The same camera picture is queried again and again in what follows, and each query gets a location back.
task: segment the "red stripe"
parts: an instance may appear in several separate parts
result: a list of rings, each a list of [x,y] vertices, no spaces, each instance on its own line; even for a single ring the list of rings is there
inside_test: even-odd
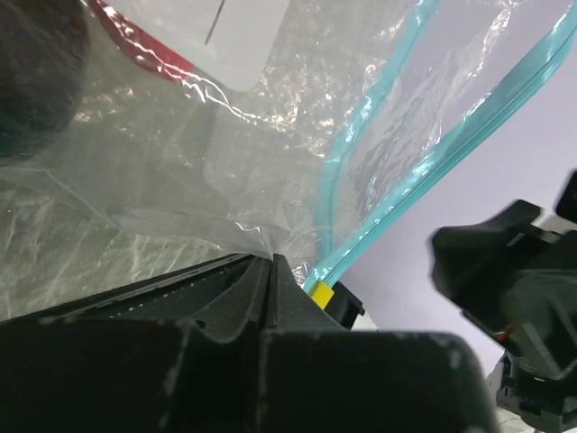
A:
[[[141,68],[172,81],[181,81],[194,65],[160,43],[102,0],[88,0],[118,49]]]

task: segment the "white background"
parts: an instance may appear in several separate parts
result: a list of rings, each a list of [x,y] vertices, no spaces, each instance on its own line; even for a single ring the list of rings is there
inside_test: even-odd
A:
[[[479,223],[522,198],[551,213],[577,168],[577,49],[494,135],[447,174],[343,276],[383,330],[441,330],[468,341],[485,373],[502,351],[435,292],[428,237]]]

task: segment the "teal zipper track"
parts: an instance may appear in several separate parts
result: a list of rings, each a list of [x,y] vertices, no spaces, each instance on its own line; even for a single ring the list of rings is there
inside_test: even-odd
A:
[[[316,232],[318,260],[329,257],[334,250],[333,226],[339,181],[355,149],[355,144],[361,140],[374,117],[386,104],[390,91],[405,68],[413,48],[442,2],[443,0],[418,0],[416,2],[408,18],[407,28],[403,31],[387,67],[364,95],[360,105],[355,108],[352,121],[340,132],[334,141],[333,149],[325,158],[315,213],[316,226],[319,227]]]
[[[334,285],[349,266],[450,169],[485,141],[553,76],[569,54],[577,29],[577,1],[554,28],[467,114],[389,196],[363,227],[321,260],[305,282]]]

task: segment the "white label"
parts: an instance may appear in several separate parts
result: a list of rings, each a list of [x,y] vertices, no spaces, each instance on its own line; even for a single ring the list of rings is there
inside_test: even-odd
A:
[[[195,67],[235,91],[254,87],[290,0],[106,0]]]

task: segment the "black mechanical part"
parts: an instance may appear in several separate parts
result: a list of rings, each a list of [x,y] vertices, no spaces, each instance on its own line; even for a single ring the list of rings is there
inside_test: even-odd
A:
[[[557,202],[555,213],[559,217],[577,224],[577,170],[569,177],[563,194]]]
[[[346,332],[280,256],[10,320],[0,347],[0,431],[498,431],[461,340]]]
[[[334,295],[325,307],[325,313],[345,329],[353,328],[354,321],[364,315],[362,302],[344,284],[338,281],[333,286]]]
[[[575,218],[574,173],[557,211]],[[533,226],[541,209],[516,201],[475,226],[432,238],[433,281],[499,343],[497,404],[545,433],[577,427],[577,232]]]
[[[88,52],[78,0],[0,2],[0,165],[38,154],[69,125]]]

